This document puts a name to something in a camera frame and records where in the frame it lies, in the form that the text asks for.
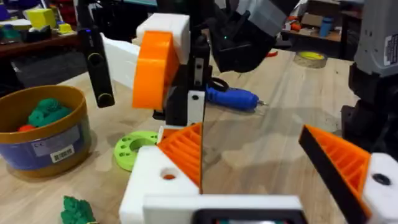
blue glue gun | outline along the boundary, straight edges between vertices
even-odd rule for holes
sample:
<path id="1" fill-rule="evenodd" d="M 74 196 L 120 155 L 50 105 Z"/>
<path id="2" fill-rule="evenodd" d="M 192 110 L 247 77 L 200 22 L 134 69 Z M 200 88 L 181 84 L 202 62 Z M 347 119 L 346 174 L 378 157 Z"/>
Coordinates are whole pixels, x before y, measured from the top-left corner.
<path id="1" fill-rule="evenodd" d="M 253 110 L 257 105 L 267 105 L 256 94 L 238 88 L 228 88 L 222 92 L 208 87 L 206 93 L 208 102 L 236 110 Z"/>

wooden table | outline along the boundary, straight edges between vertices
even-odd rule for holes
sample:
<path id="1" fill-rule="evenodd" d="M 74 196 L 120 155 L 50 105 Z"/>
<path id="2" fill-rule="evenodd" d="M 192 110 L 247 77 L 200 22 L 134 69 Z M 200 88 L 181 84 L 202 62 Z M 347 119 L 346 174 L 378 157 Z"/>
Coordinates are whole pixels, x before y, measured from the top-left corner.
<path id="1" fill-rule="evenodd" d="M 351 62 L 329 58 L 323 69 L 303 68 L 294 53 L 279 50 L 261 66 L 215 76 L 251 90 L 270 107 L 244 113 L 207 105 L 203 142 L 206 194 L 299 195 L 310 223 L 343 223 L 343 216 L 309 158 L 299 146 L 303 124 L 330 132 L 341 129 L 340 108 L 354 105 L 348 88 Z M 87 74 L 64 84 L 86 93 L 93 136 L 92 155 L 82 165 L 45 180 L 20 179 L 0 159 L 0 223 L 61 223 L 62 196 L 91 203 L 101 224 L 118 223 L 129 172 L 118 167 L 113 147 L 124 134 L 157 131 L 152 111 L 132 110 L 131 91 L 116 85 L 116 105 L 98 109 Z"/>

green play dough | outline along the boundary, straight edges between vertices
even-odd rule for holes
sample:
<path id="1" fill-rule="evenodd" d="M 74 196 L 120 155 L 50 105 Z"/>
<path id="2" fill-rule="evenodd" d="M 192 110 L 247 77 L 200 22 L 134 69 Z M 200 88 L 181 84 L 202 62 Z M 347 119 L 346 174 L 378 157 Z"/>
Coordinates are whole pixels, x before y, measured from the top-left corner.
<path id="1" fill-rule="evenodd" d="M 42 127 L 68 116 L 71 112 L 71 109 L 62 106 L 56 99 L 40 100 L 29 115 L 27 124 L 31 124 L 36 128 Z"/>
<path id="2" fill-rule="evenodd" d="M 87 201 L 64 196 L 63 206 L 64 211 L 61 212 L 63 224 L 87 224 L 95 222 L 93 211 Z"/>
<path id="3" fill-rule="evenodd" d="M 154 131 L 134 131 L 127 134 L 115 145 L 114 156 L 116 162 L 123 169 L 132 171 L 138 149 L 141 146 L 153 146 L 156 142 L 157 133 Z"/>

orange 3d printed part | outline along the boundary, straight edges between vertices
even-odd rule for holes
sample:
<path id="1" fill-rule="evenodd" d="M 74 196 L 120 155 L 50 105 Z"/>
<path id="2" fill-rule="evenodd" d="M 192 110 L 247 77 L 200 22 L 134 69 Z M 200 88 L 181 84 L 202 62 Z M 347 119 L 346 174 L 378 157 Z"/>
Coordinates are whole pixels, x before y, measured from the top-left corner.
<path id="1" fill-rule="evenodd" d="M 201 126 L 202 123 L 197 123 L 181 129 L 157 145 L 199 188 L 201 188 Z"/>
<path id="2" fill-rule="evenodd" d="M 132 107 L 162 110 L 179 65 L 172 33 L 146 31 L 137 59 Z"/>
<path id="3" fill-rule="evenodd" d="M 362 222 L 371 213 L 362 201 L 370 153 L 321 129 L 305 125 L 299 140 L 348 223 Z"/>

green ring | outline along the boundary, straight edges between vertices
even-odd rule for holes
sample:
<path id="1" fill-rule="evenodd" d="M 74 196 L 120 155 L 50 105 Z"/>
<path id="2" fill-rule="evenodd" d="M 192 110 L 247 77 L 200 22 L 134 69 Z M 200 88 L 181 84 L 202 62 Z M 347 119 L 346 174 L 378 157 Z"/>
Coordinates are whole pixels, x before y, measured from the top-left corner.
<path id="1" fill-rule="evenodd" d="M 114 147 L 114 157 L 120 167 L 132 171 L 136 161 L 138 149 L 141 146 L 154 146 L 157 133 L 154 131 L 134 131 L 123 136 Z"/>

